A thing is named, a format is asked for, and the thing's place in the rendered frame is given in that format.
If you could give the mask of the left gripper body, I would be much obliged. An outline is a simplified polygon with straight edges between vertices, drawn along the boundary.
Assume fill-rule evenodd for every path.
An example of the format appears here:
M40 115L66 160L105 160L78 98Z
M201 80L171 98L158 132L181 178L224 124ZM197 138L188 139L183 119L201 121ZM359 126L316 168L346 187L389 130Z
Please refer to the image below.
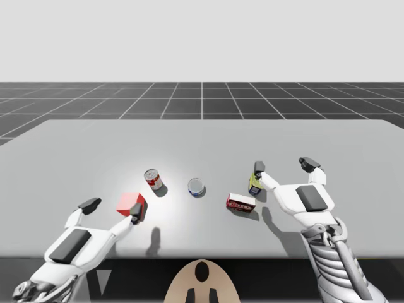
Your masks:
M81 276L106 258L116 240L108 230L70 227L46 250L45 263L30 280L63 284L73 275Z

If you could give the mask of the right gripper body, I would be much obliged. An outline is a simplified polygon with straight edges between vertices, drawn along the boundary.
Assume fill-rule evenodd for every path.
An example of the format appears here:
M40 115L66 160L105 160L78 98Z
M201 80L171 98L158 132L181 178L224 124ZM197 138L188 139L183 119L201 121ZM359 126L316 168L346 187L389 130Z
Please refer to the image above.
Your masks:
M280 208L294 217L303 227L315 224L334 225L331 211L335 207L333 200L320 184L281 185L273 190Z

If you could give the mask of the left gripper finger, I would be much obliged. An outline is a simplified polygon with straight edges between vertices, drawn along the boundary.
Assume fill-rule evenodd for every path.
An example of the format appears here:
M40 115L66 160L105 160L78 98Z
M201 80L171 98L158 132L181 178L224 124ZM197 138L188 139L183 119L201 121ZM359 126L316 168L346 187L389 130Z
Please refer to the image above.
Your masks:
M115 224L110 232L113 236L118 239L123 238L134 225L141 221L143 211L143 205L141 203L136 203L130 210L129 216L121 220L119 223Z
M101 198L91 198L78 205L77 209L68 217L64 228L68 229L70 227L80 226L84 216L93 213L101 202Z

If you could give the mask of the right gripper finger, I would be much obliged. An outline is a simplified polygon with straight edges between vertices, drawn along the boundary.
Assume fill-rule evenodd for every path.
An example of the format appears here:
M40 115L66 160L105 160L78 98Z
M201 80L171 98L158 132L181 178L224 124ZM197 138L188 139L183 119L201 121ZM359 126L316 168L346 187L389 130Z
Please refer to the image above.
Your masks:
M256 180L261 184L261 187L267 191L276 189L280 184L265 172L265 164L262 161L255 161L254 164L254 176Z
M308 183L321 184L323 186L327 183L326 174L319 163L309 157L300 157L299 163L305 172L308 173Z

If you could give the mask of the pink cube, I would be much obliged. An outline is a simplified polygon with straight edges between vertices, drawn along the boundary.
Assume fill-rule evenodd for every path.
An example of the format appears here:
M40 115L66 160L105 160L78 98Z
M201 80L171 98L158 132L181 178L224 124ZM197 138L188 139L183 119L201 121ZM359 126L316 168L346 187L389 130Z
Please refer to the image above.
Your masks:
M143 221L148 203L141 193L124 193L116 206L116 211L125 217L130 216L131 209L136 206L141 208L139 213L135 213L139 221Z

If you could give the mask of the yellow and blue can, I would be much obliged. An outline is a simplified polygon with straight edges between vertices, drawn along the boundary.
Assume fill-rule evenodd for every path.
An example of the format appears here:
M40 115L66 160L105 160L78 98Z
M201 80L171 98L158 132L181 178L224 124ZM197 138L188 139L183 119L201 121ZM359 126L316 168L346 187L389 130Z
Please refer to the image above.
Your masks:
M249 194L252 196L257 196L263 189L263 186L260 183L261 173L252 173L249 179Z

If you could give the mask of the red and white carton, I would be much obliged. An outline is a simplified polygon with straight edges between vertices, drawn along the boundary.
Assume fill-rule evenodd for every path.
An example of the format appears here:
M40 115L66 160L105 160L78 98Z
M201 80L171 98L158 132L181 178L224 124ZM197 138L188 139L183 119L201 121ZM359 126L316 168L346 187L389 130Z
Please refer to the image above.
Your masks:
M227 198L226 207L250 213L256 207L256 200L253 197L230 193Z

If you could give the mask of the red and white can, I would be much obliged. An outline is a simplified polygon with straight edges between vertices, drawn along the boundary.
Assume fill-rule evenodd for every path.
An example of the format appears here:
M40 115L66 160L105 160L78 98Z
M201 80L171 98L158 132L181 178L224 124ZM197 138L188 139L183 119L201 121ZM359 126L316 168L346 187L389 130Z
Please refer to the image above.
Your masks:
M157 169L148 169L144 173L144 178L153 191L157 191L163 186Z

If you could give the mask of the blue flat can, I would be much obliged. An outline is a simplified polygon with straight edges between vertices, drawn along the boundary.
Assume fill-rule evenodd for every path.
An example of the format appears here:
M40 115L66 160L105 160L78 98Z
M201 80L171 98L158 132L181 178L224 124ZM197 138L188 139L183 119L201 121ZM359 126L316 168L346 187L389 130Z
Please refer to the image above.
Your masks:
M193 178L188 182L188 191L192 196L201 196L205 190L203 181L199 178Z

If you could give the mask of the tan robot part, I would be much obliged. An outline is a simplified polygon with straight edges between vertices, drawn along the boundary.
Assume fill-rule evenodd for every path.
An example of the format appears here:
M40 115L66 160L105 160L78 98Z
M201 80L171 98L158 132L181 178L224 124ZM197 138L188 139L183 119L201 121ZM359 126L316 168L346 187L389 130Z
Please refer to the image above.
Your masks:
M172 280L163 303L241 303L228 274L216 263L199 259Z

